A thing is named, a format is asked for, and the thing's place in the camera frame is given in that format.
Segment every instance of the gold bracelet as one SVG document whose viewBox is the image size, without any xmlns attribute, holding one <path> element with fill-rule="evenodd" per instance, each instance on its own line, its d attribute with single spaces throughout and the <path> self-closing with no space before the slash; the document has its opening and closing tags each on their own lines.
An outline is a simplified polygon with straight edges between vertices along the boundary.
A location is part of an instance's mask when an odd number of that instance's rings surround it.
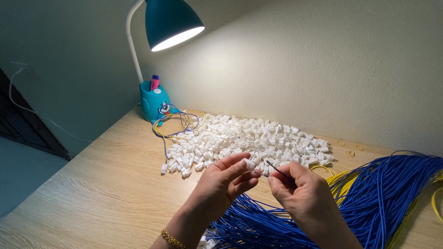
<svg viewBox="0 0 443 249">
<path fill-rule="evenodd" d="M 187 247 L 185 247 L 184 245 L 182 245 L 180 242 L 178 242 L 176 239 L 174 239 L 173 237 L 171 237 L 171 235 L 169 235 L 169 233 L 167 233 L 165 231 L 165 229 L 163 228 L 162 230 L 162 236 L 165 240 L 167 240 L 171 245 L 177 247 L 178 249 L 188 249 Z"/>
</svg>

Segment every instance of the pink highlighter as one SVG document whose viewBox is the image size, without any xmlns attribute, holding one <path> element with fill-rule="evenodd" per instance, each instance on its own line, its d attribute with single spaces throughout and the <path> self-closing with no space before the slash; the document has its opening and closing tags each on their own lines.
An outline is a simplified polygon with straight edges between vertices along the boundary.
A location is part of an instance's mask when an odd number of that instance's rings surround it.
<svg viewBox="0 0 443 249">
<path fill-rule="evenodd" d="M 160 85 L 160 77 L 158 75 L 153 75 L 151 80 L 151 91 L 157 89 Z"/>
</svg>

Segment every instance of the wooden desk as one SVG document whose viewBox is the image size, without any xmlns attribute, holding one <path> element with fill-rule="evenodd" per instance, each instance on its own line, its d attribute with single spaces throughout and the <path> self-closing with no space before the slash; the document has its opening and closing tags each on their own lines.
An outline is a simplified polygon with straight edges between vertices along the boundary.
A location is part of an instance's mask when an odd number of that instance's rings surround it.
<svg viewBox="0 0 443 249">
<path fill-rule="evenodd" d="M 125 115 L 44 183 L 0 223 L 0 248 L 148 248 L 185 202 L 201 173 L 183 180 L 160 175 L 162 140 L 140 118 L 140 107 Z M 178 120 L 165 123 L 176 131 Z M 332 145 L 334 173 L 356 168 L 392 151 L 318 136 Z M 355 148 L 360 145 L 364 151 Z M 349 157 L 346 151 L 355 152 Z M 328 176 L 324 169 L 316 169 Z M 400 238 L 401 248 L 443 248 L 443 224 L 430 204 L 428 187 Z M 278 205 L 266 179 L 248 192 Z"/>
</svg>

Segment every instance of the wall outlet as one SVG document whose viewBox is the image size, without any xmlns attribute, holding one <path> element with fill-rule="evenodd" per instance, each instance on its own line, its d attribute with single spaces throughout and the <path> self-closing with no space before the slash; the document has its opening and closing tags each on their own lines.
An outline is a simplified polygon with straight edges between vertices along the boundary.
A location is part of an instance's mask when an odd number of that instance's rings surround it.
<svg viewBox="0 0 443 249">
<path fill-rule="evenodd" d="M 29 64 L 11 61 L 11 68 L 13 73 L 18 72 L 20 68 L 23 68 L 20 74 L 27 74 L 29 79 L 37 80 L 37 75 Z"/>
</svg>

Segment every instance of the woman's right hand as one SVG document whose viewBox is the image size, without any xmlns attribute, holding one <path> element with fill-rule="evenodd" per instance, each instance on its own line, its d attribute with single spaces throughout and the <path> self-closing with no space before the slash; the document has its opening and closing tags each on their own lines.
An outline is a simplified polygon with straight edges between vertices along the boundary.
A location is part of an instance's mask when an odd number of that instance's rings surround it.
<svg viewBox="0 0 443 249">
<path fill-rule="evenodd" d="M 274 171 L 268 177 L 272 195 L 298 227 L 322 249 L 362 249 L 335 203 L 326 180 L 298 163 L 279 168 L 294 179 L 297 189 L 288 189 L 287 179 Z"/>
</svg>

